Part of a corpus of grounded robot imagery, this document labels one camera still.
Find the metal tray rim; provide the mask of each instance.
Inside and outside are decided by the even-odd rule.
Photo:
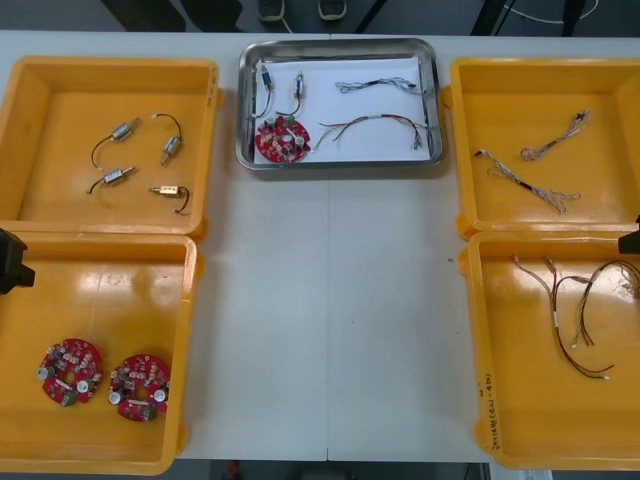
[[[428,60],[430,63],[431,69],[431,78],[433,79],[433,92],[427,92],[423,95],[423,102],[425,105],[425,115],[427,117],[431,117],[435,119],[435,121],[430,121],[429,124],[433,124],[433,128],[430,130],[430,133],[435,141],[434,152],[430,159],[414,161],[414,160],[406,160],[406,161],[354,161],[354,162],[318,162],[318,163],[288,163],[288,164],[255,164],[252,159],[249,159],[245,156],[244,150],[245,145],[243,144],[244,139],[246,139],[246,131],[245,127],[247,124],[253,126],[253,122],[247,122],[247,118],[244,115],[245,108],[247,102],[252,101],[253,91],[248,91],[246,88],[247,81],[249,80],[247,76],[250,73],[250,66],[248,65],[248,58],[251,54],[255,52],[257,49],[266,49],[266,48],[326,48],[331,47],[331,49],[335,49],[337,51],[344,52],[345,50],[349,50],[349,48],[357,47],[357,48],[372,48],[373,45],[376,45],[378,48],[382,47],[396,47],[398,50],[405,50],[404,53],[410,54],[410,49],[408,47],[423,49],[428,55]],[[368,58],[374,58],[375,56],[379,56],[380,58],[385,58],[384,54],[379,55],[367,55]],[[336,59],[343,58],[357,58],[356,54],[344,54],[337,55]],[[333,58],[320,56],[320,57],[292,57],[292,58]],[[245,168],[249,170],[293,170],[293,169],[331,169],[331,168],[370,168],[370,167],[420,167],[420,166],[435,166],[442,161],[442,157],[444,154],[444,139],[442,135],[442,126],[440,125],[440,116],[439,116],[439,105],[438,105],[438,92],[439,92],[439,83],[438,83],[438,71],[436,66],[436,55],[433,50],[433,47],[429,45],[422,39],[419,38],[389,38],[389,39],[353,39],[353,40],[286,40],[286,41],[278,41],[271,40],[267,42],[259,42],[253,43],[247,46],[240,56],[240,64],[239,64],[239,75],[238,75],[238,103],[237,103],[237,118],[236,118],[236,158],[238,162]]]

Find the black object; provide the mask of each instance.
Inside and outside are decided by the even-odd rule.
[[[494,35],[500,35],[500,30],[502,30],[502,25],[504,25],[504,22],[507,20],[507,17],[509,16],[509,14],[511,13],[511,10],[513,9],[513,6],[516,4],[516,0],[511,0],[511,3],[509,4],[509,8],[507,8],[507,11],[505,12],[504,16],[502,17],[502,20],[500,20],[500,25],[498,25],[498,28],[496,28],[496,31],[494,33]]]
[[[376,15],[378,15],[380,9],[384,7],[385,3],[387,3],[387,0],[376,0],[376,2],[371,6],[367,14],[360,22],[360,25],[357,26],[356,31],[353,33],[364,33],[369,24],[373,21],[374,18],[376,18]]]
[[[491,35],[502,13],[504,2],[505,0],[484,0],[471,35]]]
[[[562,14],[562,36],[572,37],[573,30],[580,21],[582,10],[587,0],[564,0],[564,13]]]
[[[127,32],[184,32],[180,12],[169,0],[100,0]],[[180,0],[193,24],[203,32],[239,32],[238,0]]]
[[[27,245],[13,233],[0,228],[0,295],[13,287],[33,287],[36,272],[22,264]]]
[[[640,255],[640,231],[623,235],[618,239],[618,253]]]

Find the stainless steel tray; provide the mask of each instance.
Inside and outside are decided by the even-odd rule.
[[[424,161],[372,161],[372,162],[322,162],[322,163],[273,163],[256,164],[255,110],[256,65],[259,62],[277,63],[317,60],[375,60],[417,57],[427,129],[427,145],[430,159]],[[238,112],[236,128],[236,156],[251,170],[342,168],[342,167],[390,167],[435,165],[443,153],[442,130],[438,115],[438,72],[436,56],[431,46],[417,38],[363,39],[363,40],[301,40],[265,42],[250,45],[240,57],[238,80]]]

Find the black wire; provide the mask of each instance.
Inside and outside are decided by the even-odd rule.
[[[102,140],[100,140],[98,143],[96,143],[96,146],[93,147],[93,150],[91,150],[91,163],[93,164],[94,167],[96,167],[98,170],[102,171],[102,167],[99,167],[98,165],[96,165],[95,160],[93,159],[93,155],[96,153],[96,149],[102,145],[104,142],[106,142],[107,140],[109,140],[111,138],[111,135],[109,135],[108,137],[104,137]]]
[[[185,208],[187,208],[187,204],[189,203],[189,198],[191,198],[191,192],[189,192],[189,189],[187,187],[180,187],[180,190],[187,192],[187,199],[184,201],[184,205],[182,205],[181,209],[175,209],[174,212],[176,213],[180,213],[182,212],[182,210],[184,210]]]
[[[260,115],[255,115],[254,114],[254,118],[262,118],[264,117],[265,113],[267,113],[267,110],[269,110],[269,104],[271,103],[271,89],[269,89],[269,93],[267,94],[267,104],[264,106],[264,110],[262,111],[262,113]]]
[[[507,8],[506,13],[502,17],[502,21],[500,22],[500,25],[498,25],[498,29],[496,30],[496,33],[494,33],[494,35],[499,35],[500,34],[500,29],[502,28],[502,25],[504,25],[504,21],[507,19],[507,17],[511,13],[511,9],[513,8],[513,5],[515,3],[516,3],[516,0],[511,0],[511,4],[509,5],[509,7]]]
[[[282,113],[282,112],[276,111],[276,113],[278,115],[284,115],[284,116],[295,115],[296,113],[298,113],[298,110],[300,110],[301,102],[300,102],[300,97],[296,97],[296,98],[298,99],[298,106],[296,107],[296,109],[293,112],[291,112],[291,113]]]
[[[89,190],[87,190],[87,193],[89,195],[91,195],[93,193],[93,189],[96,188],[100,183],[102,183],[102,181],[104,180],[104,178],[101,178],[100,180],[98,180],[96,183],[94,183],[93,185],[91,185],[91,188],[89,188]]]
[[[176,117],[174,117],[173,115],[169,115],[168,113],[156,113],[156,117],[169,117],[171,120],[173,120],[178,127],[178,138],[180,139],[180,141],[182,141],[182,128],[180,128],[180,123],[178,123]]]

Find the round circuit board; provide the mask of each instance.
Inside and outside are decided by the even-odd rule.
[[[134,355],[111,372],[109,403],[118,413],[135,422],[153,420],[167,411],[171,372],[152,355]]]
[[[258,127],[256,149],[273,163],[295,163],[311,150],[311,137],[293,116],[269,117]]]
[[[79,338],[68,338],[62,345],[52,345],[38,368],[42,389],[54,402],[69,407],[87,403],[100,380],[102,358],[98,350]]]

